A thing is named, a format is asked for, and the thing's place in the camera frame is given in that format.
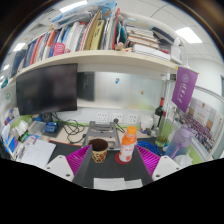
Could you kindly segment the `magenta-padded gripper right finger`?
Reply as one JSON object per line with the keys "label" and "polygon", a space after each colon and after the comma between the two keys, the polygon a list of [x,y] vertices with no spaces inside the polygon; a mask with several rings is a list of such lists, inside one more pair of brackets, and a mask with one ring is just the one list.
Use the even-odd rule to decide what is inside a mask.
{"label": "magenta-padded gripper right finger", "polygon": [[158,156],[141,146],[136,146],[136,150],[153,181],[181,170],[181,167],[169,156]]}

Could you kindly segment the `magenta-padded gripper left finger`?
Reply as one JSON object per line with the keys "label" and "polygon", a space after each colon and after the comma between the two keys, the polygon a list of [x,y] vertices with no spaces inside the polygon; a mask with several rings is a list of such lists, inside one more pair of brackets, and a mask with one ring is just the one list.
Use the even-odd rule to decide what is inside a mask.
{"label": "magenta-padded gripper left finger", "polygon": [[91,158],[92,146],[87,145],[68,156],[58,155],[45,166],[45,170],[81,186]]}

